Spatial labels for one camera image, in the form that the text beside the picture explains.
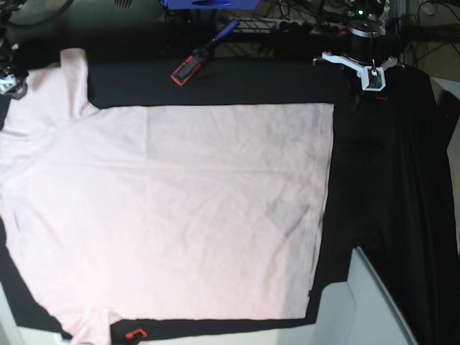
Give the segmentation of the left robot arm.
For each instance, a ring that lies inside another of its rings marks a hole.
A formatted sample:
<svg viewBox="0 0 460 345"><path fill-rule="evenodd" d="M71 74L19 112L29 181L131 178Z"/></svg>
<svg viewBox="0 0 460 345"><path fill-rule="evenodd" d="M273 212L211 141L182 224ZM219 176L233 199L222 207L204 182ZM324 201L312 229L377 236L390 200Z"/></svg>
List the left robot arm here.
<svg viewBox="0 0 460 345"><path fill-rule="evenodd" d="M355 11L354 18L346 24L345 51L338 55L322 52L321 56L313 58L313 64L327 62L349 68L356 72L363 91L382 91L386 86L385 72L402 65L397 57L383 59L380 55L381 37L386 34L386 21L386 10L378 17L365 14L361 9Z"/></svg>

